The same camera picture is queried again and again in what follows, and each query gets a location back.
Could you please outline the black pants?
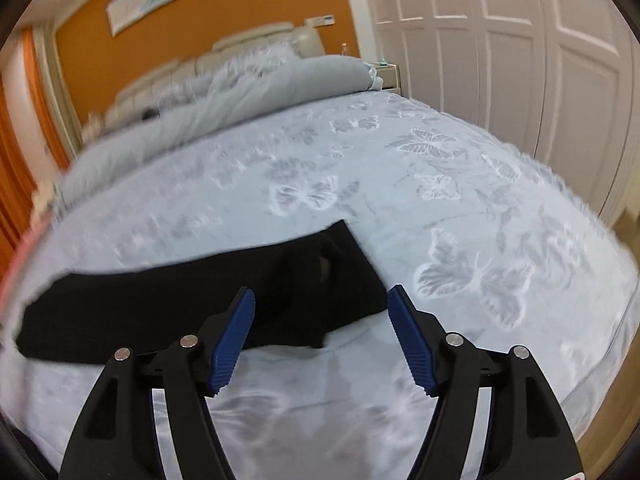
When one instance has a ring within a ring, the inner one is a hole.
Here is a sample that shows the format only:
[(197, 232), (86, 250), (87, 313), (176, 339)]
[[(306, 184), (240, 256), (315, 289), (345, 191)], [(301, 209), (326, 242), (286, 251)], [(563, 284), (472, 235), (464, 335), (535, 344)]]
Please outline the black pants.
[(103, 365), (119, 348), (152, 352), (195, 333), (254, 292), (245, 348), (319, 349), (334, 330), (385, 311), (387, 292), (339, 221), (314, 234), (168, 266), (71, 273), (25, 309), (15, 342), (29, 359)]

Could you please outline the butterfly pattern bed cover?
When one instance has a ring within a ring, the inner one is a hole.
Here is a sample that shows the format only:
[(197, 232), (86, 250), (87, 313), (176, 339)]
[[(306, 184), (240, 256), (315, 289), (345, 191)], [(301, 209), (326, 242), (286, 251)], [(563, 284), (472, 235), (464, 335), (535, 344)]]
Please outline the butterfly pattern bed cover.
[[(564, 181), (461, 119), (384, 92), (218, 131), (65, 211), (9, 304), (1, 405), (62, 462), (94, 365), (27, 359), (26, 306), (70, 272), (125, 272), (345, 221), (386, 286), (478, 346), (524, 344), (583, 436), (639, 325), (634, 258)], [(318, 350), (244, 353), (209, 402), (243, 479), (401, 479), (435, 408), (386, 314)]]

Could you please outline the orange curtain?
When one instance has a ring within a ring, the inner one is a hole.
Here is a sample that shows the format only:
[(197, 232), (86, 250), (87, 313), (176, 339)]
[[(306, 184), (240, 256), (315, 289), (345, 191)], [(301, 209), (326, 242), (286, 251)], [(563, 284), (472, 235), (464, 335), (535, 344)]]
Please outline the orange curtain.
[(44, 70), (37, 51), (39, 29), (12, 32), (1, 49), (1, 271), (9, 269), (30, 226), (32, 193), (70, 164), (54, 125)]

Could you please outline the white wardrobe doors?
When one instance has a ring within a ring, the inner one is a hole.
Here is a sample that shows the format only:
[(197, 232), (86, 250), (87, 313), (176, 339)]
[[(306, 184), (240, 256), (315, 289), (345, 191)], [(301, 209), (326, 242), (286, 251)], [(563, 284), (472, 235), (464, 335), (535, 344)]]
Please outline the white wardrobe doors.
[(514, 144), (606, 223), (639, 141), (639, 46), (613, 0), (369, 0), (409, 98)]

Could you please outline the grey folded duvet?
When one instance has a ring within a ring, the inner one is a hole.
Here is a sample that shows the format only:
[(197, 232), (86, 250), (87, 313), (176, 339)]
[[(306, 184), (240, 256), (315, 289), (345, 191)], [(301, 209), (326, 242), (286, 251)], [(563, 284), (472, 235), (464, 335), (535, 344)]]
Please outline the grey folded duvet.
[(55, 185), (59, 216), (158, 156), (219, 130), (309, 102), (380, 90), (374, 65), (344, 55), (302, 58), (111, 133), (92, 144)]

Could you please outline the white bedside table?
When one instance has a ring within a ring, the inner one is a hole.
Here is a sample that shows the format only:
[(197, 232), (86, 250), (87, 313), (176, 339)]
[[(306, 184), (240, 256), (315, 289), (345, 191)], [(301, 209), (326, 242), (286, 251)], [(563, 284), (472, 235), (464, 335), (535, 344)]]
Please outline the white bedside table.
[(395, 64), (370, 63), (369, 73), (372, 78), (371, 91), (388, 91), (401, 95), (400, 75)]

